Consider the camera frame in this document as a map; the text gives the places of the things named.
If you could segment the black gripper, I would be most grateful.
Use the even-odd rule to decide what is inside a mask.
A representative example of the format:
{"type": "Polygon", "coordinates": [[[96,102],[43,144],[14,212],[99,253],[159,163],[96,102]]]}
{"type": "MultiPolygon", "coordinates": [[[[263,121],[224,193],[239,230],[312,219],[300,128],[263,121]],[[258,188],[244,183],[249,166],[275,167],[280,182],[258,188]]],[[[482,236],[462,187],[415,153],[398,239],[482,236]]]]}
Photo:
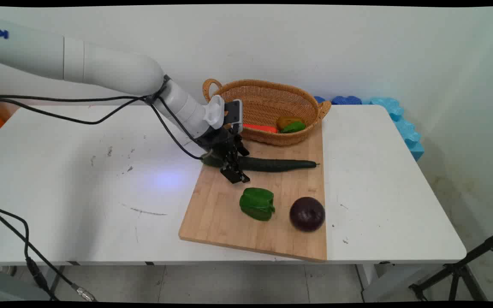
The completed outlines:
{"type": "Polygon", "coordinates": [[[238,158],[239,155],[249,156],[240,135],[241,131],[241,126],[221,127],[217,130],[209,128],[205,134],[195,139],[195,143],[207,152],[202,155],[203,163],[221,166],[220,173],[232,184],[250,182],[250,178],[241,169],[238,158]]]}

